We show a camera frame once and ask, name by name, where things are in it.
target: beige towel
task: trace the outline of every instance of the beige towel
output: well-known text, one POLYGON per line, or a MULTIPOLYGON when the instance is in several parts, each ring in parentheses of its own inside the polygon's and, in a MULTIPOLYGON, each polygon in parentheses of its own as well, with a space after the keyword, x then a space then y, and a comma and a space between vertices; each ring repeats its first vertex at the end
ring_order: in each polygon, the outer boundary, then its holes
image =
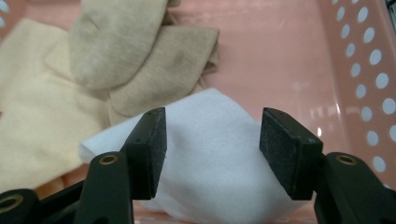
POLYGON ((106 89, 130 80, 151 51, 167 4, 167 0, 82 1, 70 31, 75 81, 106 89))
POLYGON ((177 26, 178 1, 84 0, 70 33, 76 83, 109 91, 112 125, 204 88, 218 63, 214 28, 177 26))
POLYGON ((135 77, 110 90, 111 123, 168 105, 192 93, 205 67, 210 70, 217 62, 216 57, 211 61, 210 56, 216 52, 213 49, 218 34, 217 29, 211 28, 164 26, 135 77))
POLYGON ((22 20, 0 46, 0 192, 77 168, 78 142, 109 125, 106 94, 70 81, 59 43, 67 32, 22 20))

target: folded white cloth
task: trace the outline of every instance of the folded white cloth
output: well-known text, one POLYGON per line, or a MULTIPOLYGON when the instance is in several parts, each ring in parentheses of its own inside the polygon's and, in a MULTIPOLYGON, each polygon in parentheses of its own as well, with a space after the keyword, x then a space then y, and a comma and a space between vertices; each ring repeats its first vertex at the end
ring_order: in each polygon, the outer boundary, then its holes
MULTIPOLYGON (((118 151, 141 116, 80 145, 90 161, 118 151)), ((197 223, 263 223, 291 212, 293 202, 259 150, 260 124, 217 90, 166 107, 168 149, 157 196, 148 208, 197 223)))

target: pink basket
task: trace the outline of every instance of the pink basket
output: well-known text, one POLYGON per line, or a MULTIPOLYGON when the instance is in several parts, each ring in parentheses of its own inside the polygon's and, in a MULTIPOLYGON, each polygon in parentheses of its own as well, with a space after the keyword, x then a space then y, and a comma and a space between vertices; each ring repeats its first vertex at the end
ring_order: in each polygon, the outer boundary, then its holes
MULTIPOLYGON (((396 178, 396 36, 384 0, 183 0, 185 25, 219 27, 220 66, 205 76, 259 120, 290 113, 324 142, 396 178)), ((78 0, 0 0, 0 38, 27 17, 68 29, 78 0)), ((176 223, 138 207, 136 223, 176 223)), ((312 204, 274 223, 316 223, 312 204)))

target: hole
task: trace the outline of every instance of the hole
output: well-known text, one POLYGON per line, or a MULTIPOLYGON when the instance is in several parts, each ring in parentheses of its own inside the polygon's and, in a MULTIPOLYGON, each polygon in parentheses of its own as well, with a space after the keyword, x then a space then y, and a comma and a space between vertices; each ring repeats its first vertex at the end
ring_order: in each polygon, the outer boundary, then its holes
POLYGON ((345 14, 346 9, 344 7, 340 7, 337 12, 337 20, 340 21, 341 19, 343 19, 345 14))
POLYGON ((119 158, 115 155, 107 155, 107 156, 102 157, 99 160, 99 163, 101 163, 102 165, 109 165, 109 164, 116 162, 118 159, 119 158))
POLYGON ((379 142, 378 134, 376 132, 374 132, 374 131, 368 132, 367 133, 367 142, 372 147, 378 145, 378 142, 379 142))
POLYGON ((383 173, 387 169, 387 165, 385 164, 384 160, 380 157, 373 158, 373 165, 374 168, 379 172, 383 173))
POLYGON ((4 22, 3 18, 0 17, 0 27, 6 27, 6 23, 4 22))
POLYGON ((381 73, 376 77, 375 80, 375 85, 379 88, 379 89, 384 89, 388 86, 389 83, 389 77, 388 74, 386 73, 381 73))
POLYGON ((363 41, 364 43, 370 43, 372 42, 372 40, 374 39, 374 35, 375 35, 375 30, 373 27, 369 27, 367 28, 367 30, 364 32, 363 35, 363 41))
POLYGON ((98 219, 96 219, 92 224, 108 224, 108 218, 106 217, 99 217, 98 219))
POLYGON ((356 96, 361 99, 366 95, 366 87, 362 84, 360 84, 358 86, 358 88, 356 88, 356 96))
POLYGON ((343 39, 347 38, 350 32, 350 26, 348 24, 345 24, 342 31, 341 31, 341 37, 343 39))
POLYGON ((346 47, 346 56, 349 58, 353 55, 355 52, 355 45, 353 43, 350 43, 346 47))
POLYGON ((4 199, 0 199, 0 214, 11 211, 23 202, 23 196, 13 194, 4 199))
POLYGON ((361 65, 358 63, 354 63, 352 68, 350 69, 350 74, 353 77, 357 77, 361 73, 361 65))
POLYGON ((358 14, 358 22, 364 22, 369 15, 369 9, 367 7, 361 8, 358 14))
POLYGON ((339 156, 336 157, 336 159, 338 161, 340 161, 341 163, 345 164, 345 165, 356 165, 356 164, 358 164, 358 162, 354 158, 352 158, 350 156, 347 156, 347 155, 339 155, 339 156))
POLYGON ((384 100, 384 103, 382 103, 382 110, 384 113, 387 115, 391 115, 395 112, 396 110, 396 103, 393 99, 387 98, 384 100))
POLYGON ((371 65, 376 65, 381 61, 382 53, 381 50, 375 49, 373 52, 370 54, 370 64, 371 65))
POLYGON ((373 112, 370 107, 365 106, 361 109, 361 119, 364 121, 369 121, 373 117, 373 112))
POLYGON ((389 136, 393 140, 393 142, 396 142, 396 125, 390 127, 389 136))
POLYGON ((0 11, 9 12, 9 7, 7 3, 3 0, 0 0, 0 11))

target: plastic basket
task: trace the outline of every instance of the plastic basket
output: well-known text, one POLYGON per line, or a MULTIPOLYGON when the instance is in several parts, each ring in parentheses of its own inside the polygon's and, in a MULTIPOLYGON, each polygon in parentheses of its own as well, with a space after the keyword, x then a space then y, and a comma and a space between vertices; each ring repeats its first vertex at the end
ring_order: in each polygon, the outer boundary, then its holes
MULTIPOLYGON (((385 186, 396 178, 396 36, 384 0, 184 0, 185 25, 220 28, 220 66, 205 76, 255 119, 287 111, 324 152, 364 159, 385 186)), ((22 17, 68 29, 77 0, 0 0, 0 37, 22 17)), ((176 223, 135 208, 135 223, 176 223)), ((316 223, 312 204, 275 223, 316 223)))

